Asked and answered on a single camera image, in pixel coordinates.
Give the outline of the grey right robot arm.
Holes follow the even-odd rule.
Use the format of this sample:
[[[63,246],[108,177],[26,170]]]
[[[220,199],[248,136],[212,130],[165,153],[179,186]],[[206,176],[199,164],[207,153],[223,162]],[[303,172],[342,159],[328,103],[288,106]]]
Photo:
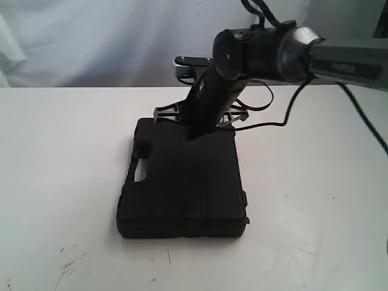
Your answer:
[[[387,88],[387,40],[328,40],[293,21],[217,34],[208,67],[194,74],[187,97],[154,111],[156,122],[184,126],[189,139],[228,130],[248,118],[238,96],[254,80],[305,87],[314,79]]]

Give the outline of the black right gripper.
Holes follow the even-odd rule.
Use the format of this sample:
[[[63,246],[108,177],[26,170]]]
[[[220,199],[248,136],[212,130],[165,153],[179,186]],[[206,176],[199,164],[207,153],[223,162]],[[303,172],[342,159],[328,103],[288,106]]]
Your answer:
[[[169,121],[184,127],[189,141],[228,129],[232,122],[245,121],[249,117],[246,109],[233,106],[248,82],[249,79],[243,76],[227,80],[211,65],[193,83],[186,99],[157,107],[153,113],[154,121]]]

